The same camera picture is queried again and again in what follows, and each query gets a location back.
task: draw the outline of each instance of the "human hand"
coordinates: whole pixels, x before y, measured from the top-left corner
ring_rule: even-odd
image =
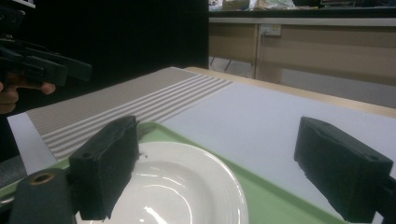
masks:
[[[27,88],[41,90],[44,94],[51,94],[56,87],[50,83],[43,83],[36,85],[29,83],[27,78],[15,74],[7,75],[7,88],[0,82],[0,114],[6,114],[14,110],[16,103],[19,100],[17,88]]]

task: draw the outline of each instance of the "striped placemat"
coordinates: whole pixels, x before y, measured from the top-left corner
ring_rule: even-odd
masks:
[[[59,161],[111,120],[135,115],[139,121],[162,122],[231,84],[170,67],[27,114]]]

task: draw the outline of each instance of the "white stripe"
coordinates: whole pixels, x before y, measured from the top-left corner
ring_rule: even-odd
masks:
[[[201,87],[203,87],[205,85],[206,85],[206,82],[202,83],[199,86],[194,86],[192,88],[190,88],[190,86],[188,86],[188,87],[183,88],[183,89],[189,88],[190,90],[197,89],[199,91],[201,89]],[[87,123],[85,123],[83,125],[79,125],[76,128],[74,128],[74,129],[70,129],[70,130],[68,130],[66,132],[59,133],[57,135],[53,135],[51,138],[44,138],[44,141],[50,142],[52,140],[55,140],[55,142],[48,143],[49,147],[53,147],[53,146],[61,144],[62,142],[68,141],[69,139],[72,139],[72,138],[80,135],[81,133],[85,133],[85,132],[87,132],[89,130],[96,129],[97,127],[101,127],[104,124],[108,123],[110,119],[114,119],[115,117],[120,118],[120,116],[117,116],[117,114],[121,113],[124,116],[124,115],[131,114],[133,111],[136,111],[136,112],[140,111],[140,114],[142,114],[142,113],[144,113],[146,111],[150,111],[151,108],[155,108],[156,107],[156,103],[167,103],[167,102],[172,102],[174,99],[177,99],[177,98],[180,98],[180,99],[185,99],[186,98],[186,95],[184,95],[185,94],[184,91],[177,91],[177,93],[178,93],[177,95],[174,95],[172,97],[168,97],[168,95],[164,95],[164,96],[162,96],[162,97],[160,97],[160,98],[158,98],[158,99],[156,99],[154,101],[150,101],[151,98],[149,98],[149,99],[147,99],[147,101],[149,101],[149,103],[152,105],[149,108],[146,108],[144,110],[140,110],[141,108],[143,108],[145,106],[148,106],[148,104],[143,104],[143,103],[141,104],[141,106],[130,105],[130,106],[126,107],[126,108],[123,108],[122,110],[116,111],[115,113],[107,114],[106,116],[103,116],[100,119],[95,119],[92,122],[87,122]],[[100,123],[97,123],[95,125],[92,125],[94,122],[97,122],[99,120],[103,120],[103,121],[100,122]]]
[[[174,85],[167,87],[165,89],[162,89],[160,91],[156,91],[156,92],[148,94],[144,97],[141,97],[139,99],[133,100],[132,102],[127,103],[125,105],[117,106],[113,109],[102,112],[96,116],[89,118],[89,119],[84,119],[77,123],[71,124],[67,127],[63,127],[60,130],[51,132],[52,134],[54,134],[54,133],[58,133],[58,134],[55,134],[54,136],[46,139],[47,141],[49,141],[49,139],[56,140],[55,142],[49,144],[49,148],[50,148],[50,146],[60,145],[59,147],[50,148],[50,150],[52,151],[55,158],[61,158],[65,155],[73,152],[74,150],[78,149],[79,147],[81,147],[86,141],[84,141],[84,143],[77,144],[77,145],[73,146],[75,143],[77,143],[81,140],[85,140],[85,139],[88,140],[92,135],[99,132],[101,127],[103,127],[104,125],[106,125],[113,119],[118,119],[118,118],[121,118],[126,115],[135,115],[138,119],[139,119],[139,117],[143,117],[143,116],[147,117],[145,119],[145,121],[146,120],[155,120],[155,119],[157,121],[164,121],[164,120],[174,116],[175,114],[180,113],[181,111],[183,111],[193,105],[199,104],[207,97],[210,97],[211,95],[224,90],[227,86],[232,85],[231,81],[224,82],[224,79],[213,78],[213,77],[211,77],[211,78],[199,77],[198,80],[203,80],[203,82],[199,85],[196,85],[197,84],[196,79],[194,81],[189,80],[189,81],[186,81],[185,83],[183,83],[183,85],[181,85],[181,86],[180,86],[180,82],[179,82],[177,84],[174,84]],[[177,89],[173,89],[173,87],[176,85],[179,85],[179,87],[177,87]]]
[[[191,77],[191,78],[189,78],[189,79],[184,80],[184,81],[187,81],[186,83],[184,83],[184,85],[189,85],[189,84],[195,82],[196,80],[190,80],[190,79],[194,79],[194,78],[195,78],[195,77]],[[60,128],[60,129],[55,130],[55,131],[52,131],[52,132],[50,132],[50,133],[45,133],[45,134],[42,135],[42,137],[45,138],[45,139],[47,139],[48,141],[50,141],[50,140],[51,140],[51,137],[49,137],[49,136],[52,136],[52,135],[54,135],[54,134],[56,134],[56,133],[61,133],[61,132],[63,132],[64,130],[70,129],[70,128],[74,127],[74,126],[79,126],[79,124],[85,123],[85,122],[87,122],[87,121],[89,121],[89,120],[96,120],[96,118],[101,117],[101,116],[103,116],[103,115],[106,114],[106,113],[109,113],[109,112],[111,112],[111,111],[118,111],[120,108],[123,108],[123,107],[125,107],[126,105],[133,105],[135,102],[141,101],[142,98],[149,98],[149,97],[152,97],[153,95],[156,95],[156,94],[158,94],[159,92],[161,92],[161,91],[163,91],[163,90],[166,90],[165,92],[171,92],[171,91],[173,90],[174,86],[176,86],[176,84],[174,84],[174,85],[172,85],[172,86],[169,86],[169,87],[166,87],[166,88],[164,88],[164,89],[162,89],[162,90],[155,91],[155,92],[150,93],[150,94],[148,94],[148,95],[146,95],[146,96],[143,96],[143,97],[141,97],[141,98],[135,99],[135,100],[133,100],[133,101],[131,101],[131,102],[129,102],[129,103],[126,103],[126,104],[124,104],[124,105],[116,106],[116,107],[111,108],[111,109],[109,109],[109,110],[107,110],[107,111],[104,111],[104,112],[101,112],[101,113],[99,113],[99,114],[97,114],[97,115],[95,115],[95,116],[92,116],[92,117],[90,117],[90,118],[88,118],[88,119],[83,119],[83,120],[81,120],[81,121],[78,121],[78,122],[76,122],[76,123],[73,123],[73,124],[64,126],[64,127]]]
[[[174,111],[173,113],[170,113],[169,115],[167,115],[167,116],[164,117],[164,118],[161,118],[161,115],[162,115],[162,114],[159,114],[159,115],[157,115],[157,116],[155,116],[155,117],[149,117],[149,118],[147,118],[147,119],[145,119],[145,120],[154,120],[154,119],[156,119],[156,118],[158,118],[158,117],[160,117],[161,120],[166,120],[166,119],[168,119],[168,118],[174,116],[175,114],[178,114],[178,113],[180,113],[181,111],[183,111],[183,110],[185,110],[185,109],[187,109],[187,108],[190,108],[192,105],[199,104],[200,102],[202,102],[202,101],[203,101],[204,99],[206,99],[207,97],[210,97],[210,96],[212,96],[213,94],[215,94],[215,93],[217,93],[217,92],[219,92],[219,91],[223,91],[223,90],[225,90],[225,87],[221,87],[219,90],[214,91],[214,92],[208,94],[206,97],[203,97],[203,98],[198,99],[198,100],[193,100],[193,99],[199,98],[201,95],[207,93],[207,91],[201,92],[201,94],[196,95],[194,98],[192,98],[193,102],[192,102],[191,104],[187,104],[187,105],[184,105],[184,106],[182,106],[182,107],[179,107],[179,105],[180,105],[180,103],[183,103],[183,102],[185,102],[185,101],[180,100],[180,101],[179,101],[179,104],[174,105],[174,106],[172,106],[170,109],[167,109],[167,110],[164,110],[164,111],[163,111],[164,113],[169,112],[169,111]],[[123,117],[124,115],[126,115],[126,113],[124,113],[124,114],[122,114],[122,115],[120,115],[120,116],[117,116],[117,117],[114,118],[114,119],[121,118],[121,117]],[[73,141],[73,142],[70,143],[70,144],[62,145],[61,147],[58,147],[59,149],[56,150],[56,151],[62,150],[62,149],[64,149],[65,147],[68,147],[68,146],[70,146],[70,145],[73,145],[74,143],[76,143],[76,142],[78,142],[79,140],[82,140],[82,139],[84,139],[84,138],[87,138],[87,139],[88,139],[90,136],[94,135],[95,133],[97,133],[97,132],[99,132],[99,131],[100,131],[100,129],[97,129],[97,130],[95,130],[94,133],[85,134],[85,135],[83,135],[82,137],[76,139],[75,141]],[[79,147],[81,147],[84,143],[81,143],[81,144],[75,145],[75,146],[73,146],[73,147],[70,147],[69,149],[67,149],[67,150],[65,150],[65,151],[60,151],[60,152],[58,152],[58,153],[55,152],[55,153],[54,153],[54,156],[55,156],[55,158],[59,158],[59,157],[62,157],[62,156],[64,156],[64,155],[67,155],[68,153],[73,152],[74,150],[77,150],[77,149],[78,149]]]

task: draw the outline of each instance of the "finger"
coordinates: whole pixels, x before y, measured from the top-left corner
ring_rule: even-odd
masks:
[[[56,87],[55,87],[55,85],[53,85],[53,84],[50,84],[50,83],[43,83],[43,85],[41,86],[41,91],[44,93],[44,94],[51,94],[51,93],[53,93],[54,91],[56,90]]]
[[[7,88],[5,91],[0,92],[0,104],[15,104],[19,100],[18,92],[15,88]]]
[[[0,114],[6,114],[15,109],[15,104],[0,105]]]

